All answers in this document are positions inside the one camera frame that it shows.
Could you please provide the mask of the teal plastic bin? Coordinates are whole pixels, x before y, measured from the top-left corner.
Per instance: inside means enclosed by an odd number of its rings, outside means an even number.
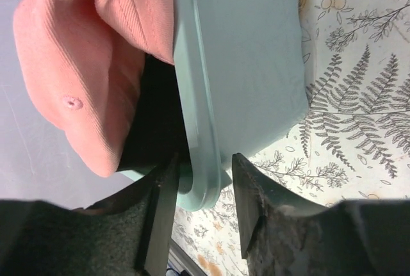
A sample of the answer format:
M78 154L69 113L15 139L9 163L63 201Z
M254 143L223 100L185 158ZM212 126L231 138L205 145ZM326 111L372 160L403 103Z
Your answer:
M177 205L213 207L231 158L282 138L308 110L298 0L174 0L174 63L190 163Z

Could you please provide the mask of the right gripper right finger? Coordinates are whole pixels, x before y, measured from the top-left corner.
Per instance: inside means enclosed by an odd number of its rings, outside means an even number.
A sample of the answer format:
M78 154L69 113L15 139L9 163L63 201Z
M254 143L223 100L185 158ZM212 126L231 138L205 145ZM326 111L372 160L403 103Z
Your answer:
M240 246L250 275L339 275L328 225L338 207L312 202L232 156Z

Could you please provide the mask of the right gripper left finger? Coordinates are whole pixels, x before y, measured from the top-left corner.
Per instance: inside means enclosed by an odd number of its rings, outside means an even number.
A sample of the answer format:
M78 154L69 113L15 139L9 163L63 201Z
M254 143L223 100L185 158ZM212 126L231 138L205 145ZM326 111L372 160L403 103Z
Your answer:
M179 156L113 195L75 211L86 215L95 275L164 275L179 187Z

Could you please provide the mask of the pink baseball cap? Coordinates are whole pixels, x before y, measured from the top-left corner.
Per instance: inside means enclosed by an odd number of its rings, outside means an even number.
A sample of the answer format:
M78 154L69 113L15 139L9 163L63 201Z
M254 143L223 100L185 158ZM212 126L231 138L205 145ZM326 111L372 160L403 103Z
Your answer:
M174 0L22 0L13 32L28 94L101 177L119 165L145 55L173 61Z

